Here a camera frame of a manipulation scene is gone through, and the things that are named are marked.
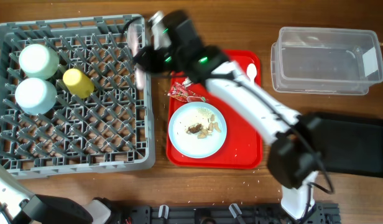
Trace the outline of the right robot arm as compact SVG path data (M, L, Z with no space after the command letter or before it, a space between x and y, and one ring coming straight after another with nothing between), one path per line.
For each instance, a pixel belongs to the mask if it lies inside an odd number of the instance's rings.
M149 29L153 44L139 47L130 25L124 27L137 87L144 87L146 75L172 78L180 72L232 107L270 146L267 166L282 186L282 209L295 222L307 221L315 204L315 179L326 171L320 120L288 108L250 82L236 61L219 47L203 43L185 11L156 12Z

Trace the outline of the white plastic fork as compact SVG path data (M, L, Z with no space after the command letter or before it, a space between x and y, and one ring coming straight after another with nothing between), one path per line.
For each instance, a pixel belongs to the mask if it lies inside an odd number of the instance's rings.
M145 88L145 71L139 63L139 61L141 60L142 52L139 50L139 38L137 35L137 28L136 25L133 23L130 24L127 30L127 44L132 53L136 87L138 90L143 90Z

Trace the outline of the yellow plastic cup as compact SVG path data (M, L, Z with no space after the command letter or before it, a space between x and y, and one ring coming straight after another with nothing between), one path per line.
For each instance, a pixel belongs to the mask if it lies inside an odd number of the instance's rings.
M63 74L63 82L68 91L79 98L87 98L95 90L90 78L76 68L71 68Z

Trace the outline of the light blue bowl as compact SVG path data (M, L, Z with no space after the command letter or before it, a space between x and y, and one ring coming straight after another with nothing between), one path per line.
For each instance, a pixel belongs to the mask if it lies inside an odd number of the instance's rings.
M18 84L15 91L17 104L26 114L45 114L56 103L55 86L39 78L27 78Z

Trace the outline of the red snack wrapper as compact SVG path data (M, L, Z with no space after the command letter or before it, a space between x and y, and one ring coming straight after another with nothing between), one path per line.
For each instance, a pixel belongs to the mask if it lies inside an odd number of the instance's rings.
M204 96L194 93L193 91L189 90L187 87L183 86L178 82L175 82L171 86L167 95L184 103L191 103L195 101L207 102L207 99Z

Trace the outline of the white plastic spoon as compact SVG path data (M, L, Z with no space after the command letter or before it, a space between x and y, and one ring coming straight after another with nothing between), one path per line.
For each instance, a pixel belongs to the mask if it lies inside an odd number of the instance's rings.
M250 63L247 66L246 75L250 79L251 83L255 83L255 78L257 76L257 68L254 63Z

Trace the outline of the food scraps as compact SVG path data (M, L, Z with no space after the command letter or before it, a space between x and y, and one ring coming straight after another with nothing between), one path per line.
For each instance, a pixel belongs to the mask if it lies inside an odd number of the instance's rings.
M187 118L190 124L186 125L186 133L196 135L198 139L222 132L217 116L209 109L195 108Z

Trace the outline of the light blue plate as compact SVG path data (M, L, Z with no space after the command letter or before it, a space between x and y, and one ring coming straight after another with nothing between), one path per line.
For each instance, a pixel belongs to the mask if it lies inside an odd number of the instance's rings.
M211 110L219 121L221 133L214 132L212 136L198 139L196 135L186 133L186 125L190 124L187 116L192 114L195 108ZM217 153L223 146L227 136L227 124L224 116L214 106L204 102L191 102L179 107L168 125L168 136L175 149L182 155L194 159L210 157Z

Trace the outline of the white napkin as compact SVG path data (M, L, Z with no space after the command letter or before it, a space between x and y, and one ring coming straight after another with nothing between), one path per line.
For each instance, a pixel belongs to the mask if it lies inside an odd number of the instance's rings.
M186 78L184 81L183 81L183 83L182 83L182 85L184 86L184 87L189 87L190 85L192 85L193 84L193 82L189 79L189 78Z

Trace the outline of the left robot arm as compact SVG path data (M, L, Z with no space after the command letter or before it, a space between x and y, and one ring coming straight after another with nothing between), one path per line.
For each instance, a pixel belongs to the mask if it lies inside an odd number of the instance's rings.
M114 213L101 199L80 205L69 198L35 194L0 165L0 223L105 224Z

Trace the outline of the mint green bowl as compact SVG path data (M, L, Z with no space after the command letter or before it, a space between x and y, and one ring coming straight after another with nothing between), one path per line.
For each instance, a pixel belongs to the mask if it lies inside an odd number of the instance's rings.
M40 44L24 48L19 56L19 65L29 78L47 80L58 70L60 63L56 51Z

